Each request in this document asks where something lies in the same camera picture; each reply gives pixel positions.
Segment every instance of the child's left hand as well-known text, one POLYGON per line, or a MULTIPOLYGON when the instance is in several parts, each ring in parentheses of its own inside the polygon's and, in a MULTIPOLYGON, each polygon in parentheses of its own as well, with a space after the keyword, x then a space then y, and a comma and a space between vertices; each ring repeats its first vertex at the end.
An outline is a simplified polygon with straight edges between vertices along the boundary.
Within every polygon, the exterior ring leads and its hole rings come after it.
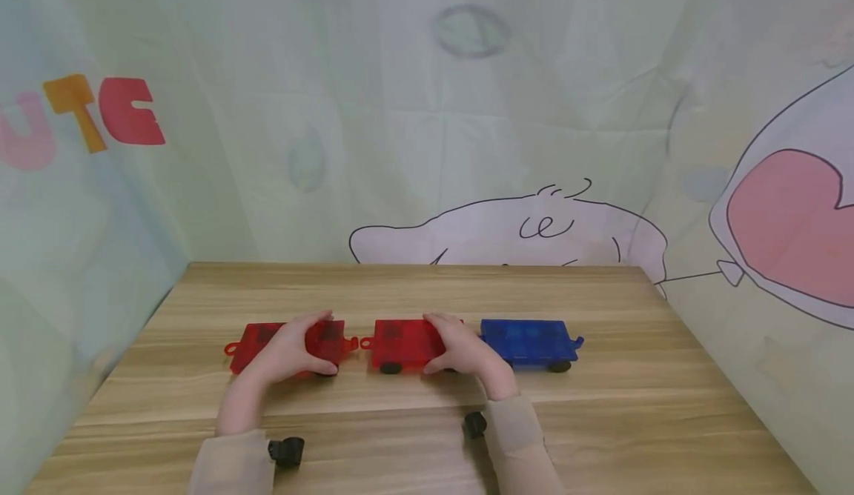
POLYGON ((303 371, 337 375, 338 367, 333 362, 312 356, 305 350, 305 332, 315 323, 329 320, 332 320, 332 310, 292 319, 272 336, 243 372, 260 379, 264 385, 281 382, 303 371))

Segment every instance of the beige sleeve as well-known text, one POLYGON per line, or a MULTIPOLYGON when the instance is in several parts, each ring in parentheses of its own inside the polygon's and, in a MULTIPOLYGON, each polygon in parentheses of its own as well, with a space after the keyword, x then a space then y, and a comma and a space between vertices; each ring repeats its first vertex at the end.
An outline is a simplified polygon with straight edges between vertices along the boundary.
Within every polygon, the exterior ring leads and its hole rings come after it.
POLYGON ((190 495, 270 495, 275 474, 263 430, 205 439, 190 495))
POLYGON ((546 451, 534 406, 518 396, 488 401, 484 437, 501 495, 563 495, 566 490, 546 451))

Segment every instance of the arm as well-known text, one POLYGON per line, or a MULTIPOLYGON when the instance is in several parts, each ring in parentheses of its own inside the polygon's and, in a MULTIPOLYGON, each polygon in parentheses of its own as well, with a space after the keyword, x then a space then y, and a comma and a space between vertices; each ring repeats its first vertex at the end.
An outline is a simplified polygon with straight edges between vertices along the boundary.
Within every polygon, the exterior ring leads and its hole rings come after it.
POLYGON ((219 406, 216 433, 202 443, 190 479, 190 495, 269 495, 275 466, 262 424, 266 391, 303 371, 335 375, 332 362, 305 351, 305 332, 331 311, 299 316, 276 336, 234 379, 219 406))
POLYGON ((437 328, 448 349, 431 360, 425 372, 454 369, 471 373, 483 385, 484 437, 501 495, 565 494, 534 407, 519 393, 512 368, 456 317, 426 314, 425 319, 437 328))

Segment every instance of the pink heart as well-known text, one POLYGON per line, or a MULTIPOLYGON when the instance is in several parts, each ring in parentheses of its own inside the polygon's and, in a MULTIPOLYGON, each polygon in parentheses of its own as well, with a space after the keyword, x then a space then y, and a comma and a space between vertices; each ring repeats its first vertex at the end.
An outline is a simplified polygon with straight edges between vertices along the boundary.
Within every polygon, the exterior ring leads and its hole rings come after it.
POLYGON ((745 262, 766 279, 854 306, 854 205, 839 207, 842 175, 827 160, 782 150, 756 165, 726 208, 745 262))

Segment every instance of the child's hand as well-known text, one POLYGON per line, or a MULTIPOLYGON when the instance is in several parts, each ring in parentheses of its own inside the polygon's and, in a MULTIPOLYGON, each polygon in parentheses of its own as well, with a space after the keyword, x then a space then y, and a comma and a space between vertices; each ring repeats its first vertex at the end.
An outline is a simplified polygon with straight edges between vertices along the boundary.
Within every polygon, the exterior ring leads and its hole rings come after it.
POLYGON ((510 365, 457 317, 444 313, 426 313, 423 317, 436 327, 446 349, 442 356, 425 366, 427 375, 453 369, 476 376, 486 389, 489 400, 518 395, 516 376, 510 365))
POLYGON ((249 372, 265 384, 281 382, 297 373, 311 371, 336 375, 338 367, 312 356, 305 350, 305 332, 319 321, 332 320, 332 310, 298 316, 283 325, 243 372, 249 372))

